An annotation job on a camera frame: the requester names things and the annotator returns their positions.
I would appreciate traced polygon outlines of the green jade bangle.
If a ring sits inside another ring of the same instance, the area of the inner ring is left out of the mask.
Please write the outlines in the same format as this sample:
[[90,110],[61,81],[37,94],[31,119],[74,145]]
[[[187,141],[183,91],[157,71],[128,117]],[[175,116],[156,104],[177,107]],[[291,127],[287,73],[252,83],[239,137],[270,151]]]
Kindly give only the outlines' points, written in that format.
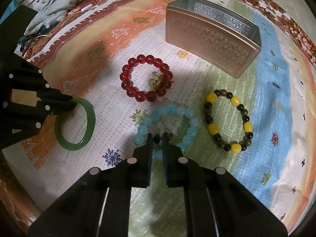
[[55,119],[56,148],[64,152],[83,152],[92,139],[96,114],[91,102],[83,98],[72,99],[79,106],[74,112],[64,112]]

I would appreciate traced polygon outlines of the gold ring charm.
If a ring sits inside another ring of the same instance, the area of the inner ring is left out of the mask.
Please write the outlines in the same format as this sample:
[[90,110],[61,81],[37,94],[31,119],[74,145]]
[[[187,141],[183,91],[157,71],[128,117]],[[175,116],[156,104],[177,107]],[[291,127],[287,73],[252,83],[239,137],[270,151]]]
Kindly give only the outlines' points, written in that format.
[[152,89],[157,88],[161,84],[162,77],[163,75],[161,72],[159,71],[152,72],[150,78],[147,81],[148,86],[151,87]]

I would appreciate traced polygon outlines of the grey crumpled cloth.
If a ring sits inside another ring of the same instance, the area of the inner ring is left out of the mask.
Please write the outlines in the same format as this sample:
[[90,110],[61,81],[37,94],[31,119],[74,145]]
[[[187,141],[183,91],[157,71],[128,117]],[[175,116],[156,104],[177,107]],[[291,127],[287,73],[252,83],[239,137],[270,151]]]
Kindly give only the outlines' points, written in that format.
[[46,35],[70,10],[81,0],[43,0],[38,5],[37,14],[27,26],[23,36],[19,39],[20,52],[22,53],[31,40],[37,36]]

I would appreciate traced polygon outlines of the copper metal tin box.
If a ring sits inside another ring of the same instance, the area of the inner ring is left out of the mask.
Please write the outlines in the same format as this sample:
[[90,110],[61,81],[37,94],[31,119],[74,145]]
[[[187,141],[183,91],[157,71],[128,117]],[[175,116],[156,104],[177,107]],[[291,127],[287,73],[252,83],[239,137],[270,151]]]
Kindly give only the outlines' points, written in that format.
[[166,7],[166,42],[238,79],[261,51],[259,27],[207,0],[176,0]]

